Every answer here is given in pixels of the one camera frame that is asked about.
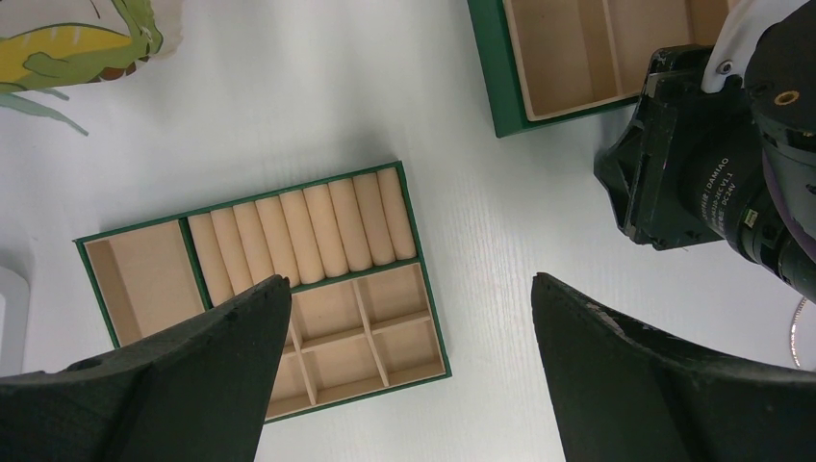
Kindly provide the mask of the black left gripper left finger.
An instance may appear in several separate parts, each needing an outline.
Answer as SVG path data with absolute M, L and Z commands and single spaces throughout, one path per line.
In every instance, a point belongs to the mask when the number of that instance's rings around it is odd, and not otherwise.
M 251 461 L 292 311 L 274 275 L 60 372 L 1 381 L 5 461 Z

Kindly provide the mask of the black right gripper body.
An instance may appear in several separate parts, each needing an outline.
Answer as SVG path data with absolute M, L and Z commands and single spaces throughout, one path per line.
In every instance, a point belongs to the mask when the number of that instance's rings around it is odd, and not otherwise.
M 700 89 L 711 51 L 681 45 L 651 55 L 632 119 L 597 156 L 595 176 L 632 242 L 669 250 L 725 241 L 812 300 L 815 263 L 773 203 L 741 82 Z

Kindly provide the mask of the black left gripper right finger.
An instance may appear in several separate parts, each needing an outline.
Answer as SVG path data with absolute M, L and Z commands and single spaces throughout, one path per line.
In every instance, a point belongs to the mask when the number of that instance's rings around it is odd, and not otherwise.
M 815 375 L 726 354 L 540 272 L 532 320 L 570 461 L 811 461 Z

